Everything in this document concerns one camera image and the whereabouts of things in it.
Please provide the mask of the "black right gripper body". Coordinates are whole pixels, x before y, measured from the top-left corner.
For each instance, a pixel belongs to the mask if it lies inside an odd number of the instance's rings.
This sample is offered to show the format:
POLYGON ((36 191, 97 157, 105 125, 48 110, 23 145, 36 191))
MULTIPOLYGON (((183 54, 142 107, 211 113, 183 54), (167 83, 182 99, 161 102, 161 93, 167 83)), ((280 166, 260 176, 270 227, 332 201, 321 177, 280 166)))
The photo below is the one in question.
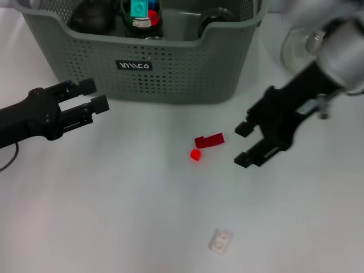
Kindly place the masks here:
POLYGON ((339 85, 312 63, 297 74, 287 85, 277 89, 269 87, 264 96, 248 110, 247 121, 259 126, 263 139, 252 150, 285 151, 292 146, 295 131, 307 118, 296 111, 318 94, 332 94, 339 85))

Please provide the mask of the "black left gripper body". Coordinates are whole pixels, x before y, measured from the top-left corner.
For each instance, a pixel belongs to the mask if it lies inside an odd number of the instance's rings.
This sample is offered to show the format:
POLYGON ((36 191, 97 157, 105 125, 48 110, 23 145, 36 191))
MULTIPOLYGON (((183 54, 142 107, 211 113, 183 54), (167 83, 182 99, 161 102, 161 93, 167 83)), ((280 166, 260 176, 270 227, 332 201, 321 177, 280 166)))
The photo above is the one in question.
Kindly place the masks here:
POLYGON ((36 88, 21 102, 1 109, 1 148, 31 137, 56 140, 62 136, 61 110, 54 93, 36 88))

